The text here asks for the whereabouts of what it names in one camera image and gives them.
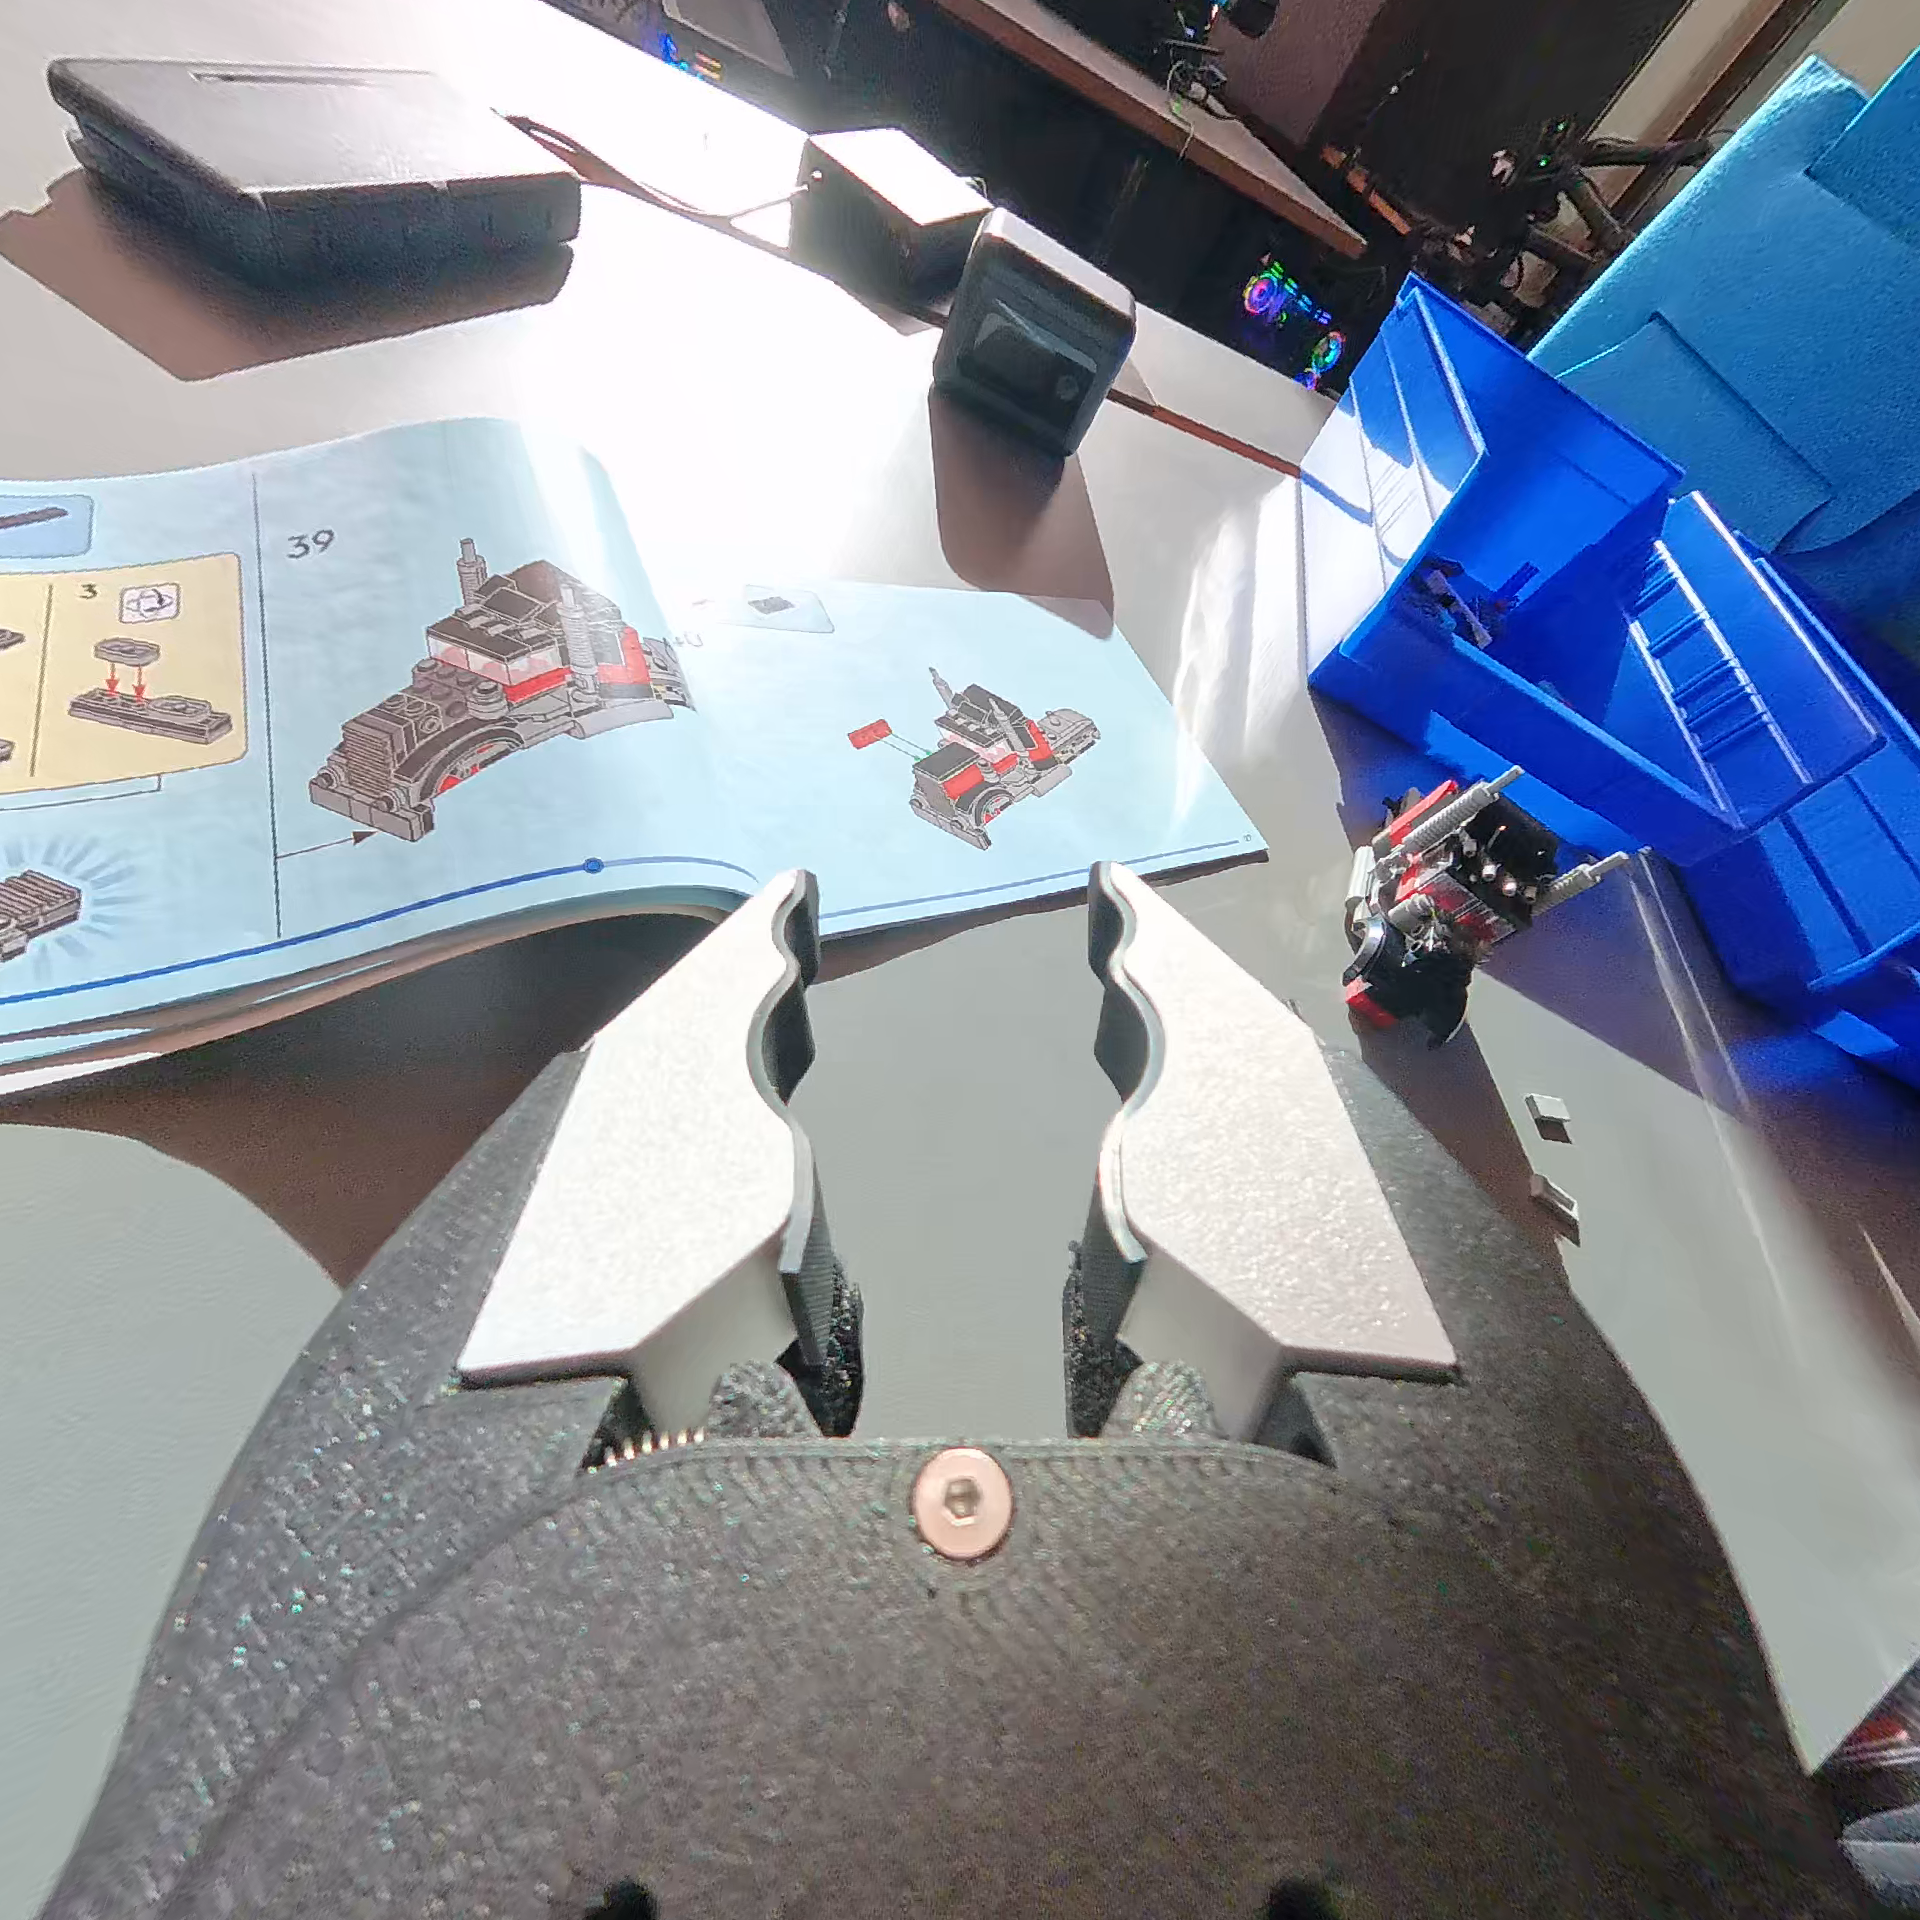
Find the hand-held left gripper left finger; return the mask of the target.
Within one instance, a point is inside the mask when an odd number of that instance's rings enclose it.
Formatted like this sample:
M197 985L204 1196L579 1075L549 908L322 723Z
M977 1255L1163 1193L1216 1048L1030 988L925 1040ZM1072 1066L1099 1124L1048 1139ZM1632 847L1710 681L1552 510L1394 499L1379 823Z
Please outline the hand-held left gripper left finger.
M818 966L818 881L782 871L593 1035L462 1386L622 1379L680 1432L729 1366L771 1360L828 1436L852 1432L857 1294L789 1110Z

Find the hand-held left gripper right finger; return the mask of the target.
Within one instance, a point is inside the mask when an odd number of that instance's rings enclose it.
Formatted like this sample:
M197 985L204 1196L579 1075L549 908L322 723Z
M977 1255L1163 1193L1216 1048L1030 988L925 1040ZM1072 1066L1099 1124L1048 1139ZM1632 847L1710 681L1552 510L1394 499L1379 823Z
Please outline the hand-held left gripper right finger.
M1459 1379L1307 1023L1136 871L1088 876L1099 1139L1062 1296L1068 1423L1101 1433L1152 1368L1186 1370L1235 1443L1297 1377Z

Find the black red toy brick truck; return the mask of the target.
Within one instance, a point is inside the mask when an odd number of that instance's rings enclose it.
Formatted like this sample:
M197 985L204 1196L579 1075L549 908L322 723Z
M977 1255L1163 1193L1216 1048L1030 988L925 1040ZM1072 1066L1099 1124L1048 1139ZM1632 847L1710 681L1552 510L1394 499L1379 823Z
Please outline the black red toy brick truck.
M1507 795L1520 778L1410 788L1356 849L1339 991L1358 1024L1418 1024L1450 1044L1485 954L1626 866L1612 854L1564 871L1562 839Z

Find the light blue instruction booklet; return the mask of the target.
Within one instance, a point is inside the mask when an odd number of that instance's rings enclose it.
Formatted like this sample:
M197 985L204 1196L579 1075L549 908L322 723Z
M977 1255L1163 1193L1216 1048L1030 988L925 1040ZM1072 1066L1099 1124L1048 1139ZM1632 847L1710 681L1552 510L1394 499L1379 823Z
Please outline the light blue instruction booklet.
M1262 859L1117 635L1010 593L660 593L494 419L5 483L5 1095L552 928L830 938Z

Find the blue plastic parts bin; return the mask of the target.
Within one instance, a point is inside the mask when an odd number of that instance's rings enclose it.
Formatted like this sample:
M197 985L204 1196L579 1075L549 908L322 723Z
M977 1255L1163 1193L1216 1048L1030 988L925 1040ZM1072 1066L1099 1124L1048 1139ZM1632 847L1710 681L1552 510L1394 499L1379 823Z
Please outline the blue plastic parts bin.
M1600 768L1542 694L1547 616L1616 614L1616 569L1680 472L1422 279L1406 279L1300 473L1310 683L1452 759L1445 730L1534 775Z
M1881 744L1777 822L1677 874L1721 972L1748 1000L1918 1086L1915 673L1816 639Z
M1622 623L1603 728L1638 770L1604 814L1629 849L1696 864L1886 744L1835 639L1698 491L1622 576Z

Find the grey desk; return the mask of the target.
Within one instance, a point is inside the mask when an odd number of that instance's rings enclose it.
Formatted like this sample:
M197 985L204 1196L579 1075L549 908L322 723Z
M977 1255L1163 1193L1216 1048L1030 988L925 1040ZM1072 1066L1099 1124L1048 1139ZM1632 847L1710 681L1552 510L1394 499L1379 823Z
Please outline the grey desk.
M652 566L1062 601L1122 634L1268 844L1173 903L1333 1044L1339 892L1392 744L1284 651L1318 398L1144 319L1013 586L956 535L931 334L611 188L554 295L428 326L272 320L74 170L54 58L428 67L712 208L798 132L547 4L5 4L5 478L144 473L435 416L516 416L617 475ZM830 946L801 1118L866 1294L865 1433L1066 1430L1061 1294L1114 1091L1068 908ZM378 1247L560 1051L685 944L498 946L5 1106L5 1758L85 1811L194 1526ZM1688 903L1616 876L1496 956L1442 1050L1366 1066L1565 1276L1696 1480L1813 1758L1915 1654L1915 1106L1723 991ZM1572 1144L1522 1098L1572 1111ZM1579 1243L1530 1201L1568 1190Z

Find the red white card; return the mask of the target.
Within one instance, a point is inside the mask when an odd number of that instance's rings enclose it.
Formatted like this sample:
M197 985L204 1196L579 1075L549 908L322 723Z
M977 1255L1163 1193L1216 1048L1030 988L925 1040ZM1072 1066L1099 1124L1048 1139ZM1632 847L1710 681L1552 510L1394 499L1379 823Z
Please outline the red white card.
M1886 1696L1837 1743L1813 1780L1835 1834L1886 1816L1906 1824L1918 1807L1915 1696Z

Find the rainbow lit computer case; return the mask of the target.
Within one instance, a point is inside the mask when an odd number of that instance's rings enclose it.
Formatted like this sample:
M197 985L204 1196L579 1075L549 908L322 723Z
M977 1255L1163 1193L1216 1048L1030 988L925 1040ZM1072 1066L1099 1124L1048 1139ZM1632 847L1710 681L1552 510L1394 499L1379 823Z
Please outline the rainbow lit computer case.
M1329 388L1348 358L1336 313L1275 257L1264 257L1243 284L1232 344L1310 394Z

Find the dark grey cube device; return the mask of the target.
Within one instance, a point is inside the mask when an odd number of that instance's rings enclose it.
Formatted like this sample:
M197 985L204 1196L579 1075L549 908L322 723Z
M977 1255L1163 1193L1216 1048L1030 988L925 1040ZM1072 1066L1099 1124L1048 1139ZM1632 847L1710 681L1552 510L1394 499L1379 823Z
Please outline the dark grey cube device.
M1009 208L977 228L931 388L1072 457L1136 344L1136 295Z

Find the blue felt bag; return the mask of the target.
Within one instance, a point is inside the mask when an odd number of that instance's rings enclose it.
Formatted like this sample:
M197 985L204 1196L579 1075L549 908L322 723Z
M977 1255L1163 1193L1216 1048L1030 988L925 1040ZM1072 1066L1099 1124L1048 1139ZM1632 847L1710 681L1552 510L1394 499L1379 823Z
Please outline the blue felt bag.
M1918 58L1802 62L1531 350L1857 631L1918 640Z

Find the black adapter box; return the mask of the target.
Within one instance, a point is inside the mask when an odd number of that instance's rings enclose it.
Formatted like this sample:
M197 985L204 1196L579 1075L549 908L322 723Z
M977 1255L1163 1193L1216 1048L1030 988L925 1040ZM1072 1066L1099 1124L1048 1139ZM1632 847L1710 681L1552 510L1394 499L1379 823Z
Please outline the black adapter box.
M789 254L898 312L947 305L992 210L980 188L898 128L810 135Z

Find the long wooden table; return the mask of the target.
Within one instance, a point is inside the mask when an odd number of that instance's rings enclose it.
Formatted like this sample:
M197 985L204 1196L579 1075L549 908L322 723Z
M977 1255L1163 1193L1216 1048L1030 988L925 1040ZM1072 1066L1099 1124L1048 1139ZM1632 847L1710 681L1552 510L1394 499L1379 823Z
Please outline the long wooden table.
M1298 178L1258 132L1202 107L1178 106L1166 86L1121 60L1041 3L940 3L963 31L1066 88L1110 121L1222 184L1316 244L1362 259L1366 243Z

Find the black flat power bank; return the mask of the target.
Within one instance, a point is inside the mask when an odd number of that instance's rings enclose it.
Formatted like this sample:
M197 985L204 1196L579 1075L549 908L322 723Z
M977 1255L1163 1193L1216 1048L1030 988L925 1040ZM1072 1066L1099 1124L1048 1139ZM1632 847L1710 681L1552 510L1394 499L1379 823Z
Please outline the black flat power bank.
M563 249L581 178L416 70L62 58L96 186L260 287L369 281Z

